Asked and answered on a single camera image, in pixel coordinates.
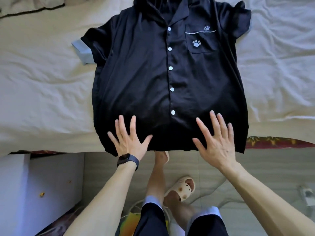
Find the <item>black shorts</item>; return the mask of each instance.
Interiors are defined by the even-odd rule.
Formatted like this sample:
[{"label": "black shorts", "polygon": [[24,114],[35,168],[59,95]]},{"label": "black shorts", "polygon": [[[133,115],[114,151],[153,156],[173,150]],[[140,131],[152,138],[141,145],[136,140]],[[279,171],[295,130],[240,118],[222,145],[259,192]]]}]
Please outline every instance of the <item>black shorts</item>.
[{"label": "black shorts", "polygon": [[[186,236],[228,236],[222,219],[215,214],[206,214],[193,220]],[[155,203],[146,203],[134,236],[169,236],[163,210]]]}]

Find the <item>bed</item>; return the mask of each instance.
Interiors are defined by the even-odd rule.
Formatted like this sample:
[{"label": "bed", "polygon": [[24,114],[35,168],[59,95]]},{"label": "bed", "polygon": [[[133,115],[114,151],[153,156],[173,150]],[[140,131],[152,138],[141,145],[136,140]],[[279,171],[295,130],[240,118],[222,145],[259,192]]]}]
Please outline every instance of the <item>bed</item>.
[{"label": "bed", "polygon": [[[249,136],[315,143],[315,0],[243,1],[251,28],[236,47]],[[65,0],[0,20],[0,155],[104,151],[93,126],[96,66],[83,66],[71,42],[132,3]]]}]

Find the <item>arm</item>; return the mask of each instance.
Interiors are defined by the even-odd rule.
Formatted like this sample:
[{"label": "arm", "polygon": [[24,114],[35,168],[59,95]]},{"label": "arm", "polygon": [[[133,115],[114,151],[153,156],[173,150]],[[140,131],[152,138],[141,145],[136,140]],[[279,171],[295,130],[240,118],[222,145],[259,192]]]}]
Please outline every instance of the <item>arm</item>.
[{"label": "arm", "polygon": [[[130,122],[130,136],[126,131],[123,116],[119,116],[115,126],[119,141],[111,132],[108,136],[115,144],[118,156],[130,153],[140,161],[148,149],[152,135],[148,136],[142,144],[139,142],[135,116]],[[131,161],[121,164],[102,190],[74,220],[64,236],[115,235],[136,167],[136,163]]]},{"label": "arm", "polygon": [[233,127],[210,112],[215,135],[197,118],[207,149],[194,138],[201,156],[231,182],[269,236],[310,236],[315,223],[250,175],[235,159]]}]

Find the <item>floor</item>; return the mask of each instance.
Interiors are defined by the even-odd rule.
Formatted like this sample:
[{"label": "floor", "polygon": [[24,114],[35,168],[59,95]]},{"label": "floor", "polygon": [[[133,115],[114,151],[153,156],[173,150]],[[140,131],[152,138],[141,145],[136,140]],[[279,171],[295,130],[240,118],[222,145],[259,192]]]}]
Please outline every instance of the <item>floor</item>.
[{"label": "floor", "polygon": [[[229,182],[214,167],[207,164],[197,151],[169,152],[170,161],[164,167],[166,187],[170,188],[180,177],[190,175],[196,184],[194,194],[187,199],[196,208],[222,206],[222,198],[239,201]],[[304,214],[310,214],[302,202],[298,186],[308,184],[315,192],[315,148],[304,149],[249,149],[237,154],[240,162],[253,176],[262,181]],[[154,164],[154,153],[148,152],[133,176],[125,208],[145,196],[146,185]],[[108,153],[86,153],[84,167],[83,203],[88,204],[116,170],[116,158]],[[230,235],[266,235],[243,203],[227,203],[221,213],[229,224]]]}]

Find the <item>shirt collar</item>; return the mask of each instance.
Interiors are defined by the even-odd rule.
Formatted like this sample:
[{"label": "shirt collar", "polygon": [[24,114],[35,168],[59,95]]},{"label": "shirt collar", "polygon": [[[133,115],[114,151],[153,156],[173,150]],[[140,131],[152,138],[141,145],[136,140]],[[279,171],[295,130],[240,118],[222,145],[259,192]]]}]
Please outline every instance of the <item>shirt collar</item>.
[{"label": "shirt collar", "polygon": [[[167,1],[168,0],[161,0],[160,3],[165,3]],[[187,17],[189,15],[189,6],[198,1],[199,0],[182,0],[169,25],[172,25],[177,21]],[[152,18],[156,22],[166,25],[165,20],[160,15],[158,9],[154,6],[154,3],[156,3],[156,0],[134,0],[134,6],[136,9]]]}]

